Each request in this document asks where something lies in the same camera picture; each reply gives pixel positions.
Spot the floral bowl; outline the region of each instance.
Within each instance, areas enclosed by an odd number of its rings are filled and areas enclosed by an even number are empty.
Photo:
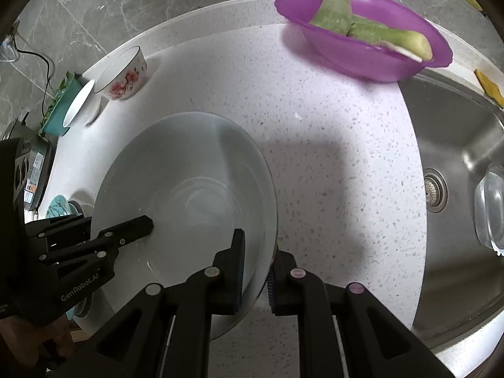
[[[116,100],[134,95],[145,83],[147,62],[139,46],[132,47],[115,58],[110,58],[93,92]]]

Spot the sink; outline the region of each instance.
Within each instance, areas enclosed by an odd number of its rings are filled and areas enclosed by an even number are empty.
[[[481,245],[474,189],[504,164],[504,113],[430,71],[399,82],[426,182],[427,254],[413,332],[429,347],[467,334],[504,305],[504,257]]]

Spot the black cable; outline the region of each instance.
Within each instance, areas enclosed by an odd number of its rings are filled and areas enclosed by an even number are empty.
[[[36,53],[36,52],[32,52],[32,51],[24,51],[24,50],[20,50],[18,49],[18,45],[16,44],[16,36],[15,35],[12,35],[12,41],[14,43],[14,49],[19,52],[20,54],[30,54],[30,55],[35,55],[36,57],[39,57],[41,59],[44,60],[45,64],[47,65],[47,75],[46,75],[46,78],[47,78],[47,82],[45,84],[45,91],[44,91],[44,98],[42,99],[42,119],[45,117],[45,113],[44,113],[44,102],[45,102],[45,96],[47,95],[47,87],[49,86],[49,80],[50,80],[50,77],[49,77],[49,69],[50,69],[50,65],[49,65],[49,62],[40,54]]]

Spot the human hand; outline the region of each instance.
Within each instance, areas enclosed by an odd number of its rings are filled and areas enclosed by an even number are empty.
[[[52,339],[56,343],[61,357],[74,353],[74,342],[65,314],[46,327],[36,327],[13,315],[0,320],[0,334],[16,361],[26,368],[34,367],[39,355],[46,353],[42,343],[47,340]]]

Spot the teal container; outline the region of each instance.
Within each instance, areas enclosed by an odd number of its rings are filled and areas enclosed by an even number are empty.
[[[63,136],[66,134],[70,127],[63,127],[63,120],[65,119],[68,108],[81,89],[82,85],[75,78],[75,74],[73,74],[66,86],[65,93],[56,103],[49,119],[47,119],[44,126],[41,127],[39,134],[42,134],[43,132],[56,136]]]

